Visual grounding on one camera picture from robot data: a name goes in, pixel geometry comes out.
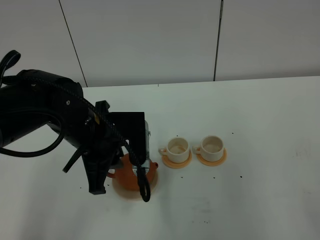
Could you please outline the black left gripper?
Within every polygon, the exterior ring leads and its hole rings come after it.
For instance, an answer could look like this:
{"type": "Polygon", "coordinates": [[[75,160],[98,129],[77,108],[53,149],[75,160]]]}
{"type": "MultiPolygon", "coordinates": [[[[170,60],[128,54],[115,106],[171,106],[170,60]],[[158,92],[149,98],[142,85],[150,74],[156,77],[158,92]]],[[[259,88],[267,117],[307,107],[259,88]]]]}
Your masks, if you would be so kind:
{"type": "Polygon", "coordinates": [[[108,125],[82,102],[74,102],[64,117],[64,139],[76,149],[83,148],[82,160],[93,195],[106,193],[105,180],[114,158],[122,157],[122,143],[108,125]]]}

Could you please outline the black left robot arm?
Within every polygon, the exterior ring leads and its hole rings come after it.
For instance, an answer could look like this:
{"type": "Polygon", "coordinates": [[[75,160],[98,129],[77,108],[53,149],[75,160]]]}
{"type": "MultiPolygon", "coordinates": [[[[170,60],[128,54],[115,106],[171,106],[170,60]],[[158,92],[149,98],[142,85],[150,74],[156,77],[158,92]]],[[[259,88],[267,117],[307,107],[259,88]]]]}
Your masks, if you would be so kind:
{"type": "Polygon", "coordinates": [[[123,155],[125,137],[119,113],[109,104],[89,103],[82,87],[73,80],[39,70],[23,70],[5,76],[0,90],[0,152],[18,158],[33,158],[54,150],[67,141],[75,152],[63,168],[68,172],[82,158],[91,194],[106,193],[104,186],[112,165],[123,155]],[[7,149],[14,141],[48,125],[57,139],[44,149],[21,152],[7,149]]]}

